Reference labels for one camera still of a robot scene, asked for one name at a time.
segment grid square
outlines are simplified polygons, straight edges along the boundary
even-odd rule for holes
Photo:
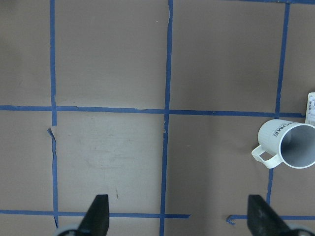
[[[285,56],[281,111],[305,115],[307,95],[315,91],[315,6],[291,6]]]
[[[0,235],[51,236],[56,230],[53,216],[2,215]]]
[[[174,1],[171,108],[274,112],[284,4]]]
[[[166,213],[191,214],[192,231],[217,231],[215,219],[246,214],[249,194],[265,197],[269,171],[251,150],[267,120],[171,116]]]
[[[60,225],[80,223],[82,217],[61,216]],[[107,236],[158,236],[159,219],[110,218]]]
[[[62,112],[58,119],[60,211],[86,211],[95,195],[108,194],[111,212],[159,213],[163,115]]]
[[[0,103],[50,106],[49,1],[0,3]]]
[[[56,1],[59,106],[164,108],[166,0]]]
[[[0,209],[53,209],[50,112],[0,111]]]

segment blue painter's tape line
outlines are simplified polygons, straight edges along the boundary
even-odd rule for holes
[[[303,115],[301,113],[283,113],[283,112],[280,112],[280,117],[305,118],[305,115]]]
[[[164,114],[164,109],[136,109],[136,108],[118,108],[118,107],[75,107],[58,106],[59,112],[114,112],[114,113],[145,113],[145,114]]]
[[[59,212],[59,216],[85,216],[85,212]],[[170,218],[170,219],[188,219],[190,215],[187,214],[147,214],[147,213],[110,213],[113,218]]]
[[[169,110],[170,93],[171,93],[173,0],[168,1],[168,8],[169,8],[169,21],[168,21],[168,27],[167,27],[165,110]]]
[[[53,172],[53,208],[54,208],[54,218],[56,222],[56,227],[58,227],[58,179],[57,179],[57,154],[56,154],[56,139],[52,132],[52,130],[49,128],[48,133],[51,136],[52,139],[52,152],[53,152],[53,164],[52,164],[52,172]]]
[[[50,112],[51,111],[51,107],[0,105],[0,111]]]
[[[272,189],[273,178],[274,178],[274,169],[269,169],[268,189],[267,189],[267,196],[266,196],[266,202],[268,204],[270,204],[270,199],[271,199],[271,189]]]
[[[172,40],[173,40],[173,0],[168,0],[169,20],[167,26],[167,50],[166,50],[166,81],[165,81],[165,115],[164,115],[164,134],[163,134],[163,156],[162,156],[162,181],[161,181],[161,203],[159,236],[164,236],[165,224],[165,202],[166,202],[166,179],[167,179],[167,149],[168,149],[168,126],[169,108],[171,93],[171,67],[172,67]]]
[[[314,0],[230,0],[230,1],[253,1],[253,2],[275,2],[288,4],[315,4]]]
[[[284,62],[285,62],[287,31],[288,31],[288,27],[289,27],[289,15],[290,15],[290,4],[286,3],[285,4],[285,10],[284,10],[284,21],[283,21],[281,55],[280,55],[280,64],[279,64],[275,118],[280,117],[281,89],[282,89],[282,82],[283,82],[283,77],[284,77]]]
[[[274,113],[268,112],[238,112],[238,111],[194,111],[194,110],[170,110],[172,115],[193,116],[233,116],[233,117],[274,117]]]
[[[39,210],[0,210],[0,214],[8,215],[54,215],[52,211]]]
[[[315,216],[307,215],[283,215],[280,217],[282,220],[315,220]]]
[[[168,219],[189,219],[190,216],[187,214],[165,214],[165,218]]]
[[[55,0],[50,0],[50,89],[52,125],[57,125],[56,111],[56,44],[55,44]]]

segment printed text on mug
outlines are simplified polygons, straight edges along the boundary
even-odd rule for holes
[[[272,136],[276,137],[278,136],[278,134],[281,132],[282,129],[284,129],[285,127],[287,127],[290,124],[294,124],[295,122],[290,122],[290,123],[286,123],[286,124],[282,124],[279,128],[277,128],[277,130],[274,132],[274,134]]]

